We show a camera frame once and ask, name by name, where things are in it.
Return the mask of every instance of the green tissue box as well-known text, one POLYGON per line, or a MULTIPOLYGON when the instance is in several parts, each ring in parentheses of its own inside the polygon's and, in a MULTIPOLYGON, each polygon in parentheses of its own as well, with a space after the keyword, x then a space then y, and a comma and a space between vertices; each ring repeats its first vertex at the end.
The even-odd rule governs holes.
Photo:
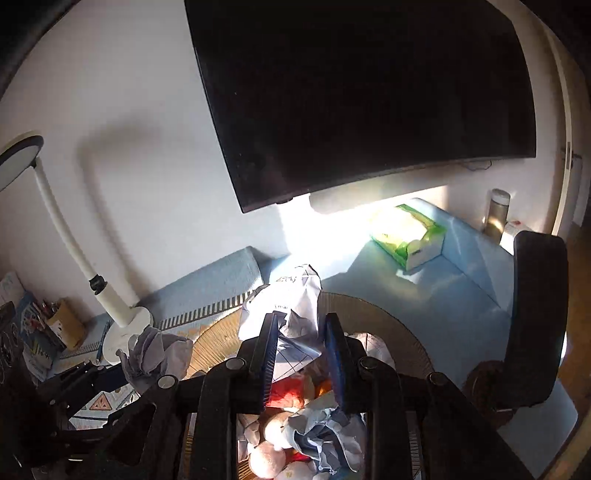
POLYGON ((405 270, 441 254, 446 229, 408 205, 389 207, 371 221, 371 237, 405 270))

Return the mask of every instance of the stuffed toy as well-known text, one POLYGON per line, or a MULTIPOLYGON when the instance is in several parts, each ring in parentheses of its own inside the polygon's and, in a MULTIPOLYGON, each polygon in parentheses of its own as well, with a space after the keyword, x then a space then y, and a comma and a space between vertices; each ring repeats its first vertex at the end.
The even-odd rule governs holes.
POLYGON ((248 466, 259 478, 275 478, 285 467, 285 452, 276 449, 271 442, 261 442, 252 451, 248 466))
POLYGON ((271 385, 267 407, 295 413, 314 400, 314 384, 309 375, 294 374, 271 385))
POLYGON ((293 462, 286 466, 275 480, 312 480, 316 472, 312 471, 307 463, 293 462))
POLYGON ((263 429, 263 435, 267 442, 271 442, 275 448, 291 448, 292 445, 283 436, 283 427, 287 423, 287 419, 291 417, 291 413, 283 411, 277 415, 273 415, 263 429))

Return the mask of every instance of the crumpled paper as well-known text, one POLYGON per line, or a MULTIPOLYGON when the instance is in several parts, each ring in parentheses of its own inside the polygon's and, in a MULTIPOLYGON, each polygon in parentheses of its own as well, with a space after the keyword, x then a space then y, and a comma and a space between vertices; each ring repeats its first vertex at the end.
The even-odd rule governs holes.
POLYGON ((318 318, 321 289, 318 273, 311 266, 302 265, 244 302, 238 330, 240 340, 261 333, 265 314, 286 313, 279 325, 273 381, 301 370, 324 351, 324 319, 318 318))
POLYGON ((394 359, 392 358, 392 355, 390 355, 386 342, 384 342, 379 336, 372 335, 371 333, 353 333, 351 335, 345 333, 345 335, 359 340, 363 344, 363 348, 365 348, 365 352, 368 356, 373 356, 396 370, 394 359))
POLYGON ((163 375, 173 375, 182 380, 193 353, 193 342, 185 337, 163 333, 147 326, 128 342, 129 357, 119 349, 117 356, 127 381, 141 395, 163 375))
POLYGON ((261 442, 259 432, 259 415, 239 413, 236 415, 236 439, 238 441, 238 462, 248 458, 248 455, 261 442))
POLYGON ((283 436, 298 452, 316 460, 319 471, 335 473, 343 461, 354 472, 363 467, 366 426, 359 414, 340 409, 333 391, 289 417, 283 436))

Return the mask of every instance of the black tv screen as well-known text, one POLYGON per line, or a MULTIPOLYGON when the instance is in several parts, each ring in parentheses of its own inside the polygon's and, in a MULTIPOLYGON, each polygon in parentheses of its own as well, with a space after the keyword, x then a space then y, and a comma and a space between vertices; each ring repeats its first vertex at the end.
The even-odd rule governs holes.
POLYGON ((535 157, 530 78, 486 0, 186 0, 243 212, 442 162, 535 157))

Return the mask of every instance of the cable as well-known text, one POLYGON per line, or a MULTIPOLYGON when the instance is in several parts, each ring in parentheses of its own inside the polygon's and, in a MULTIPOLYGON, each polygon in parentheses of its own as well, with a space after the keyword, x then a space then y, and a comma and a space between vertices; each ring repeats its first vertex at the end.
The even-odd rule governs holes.
POLYGON ((492 160, 489 160, 489 164, 486 167, 470 168, 468 165, 469 165, 468 163, 462 163, 462 167, 464 167, 466 170, 470 170, 470 171, 484 171, 484 170, 488 170, 489 168, 492 167, 492 160))

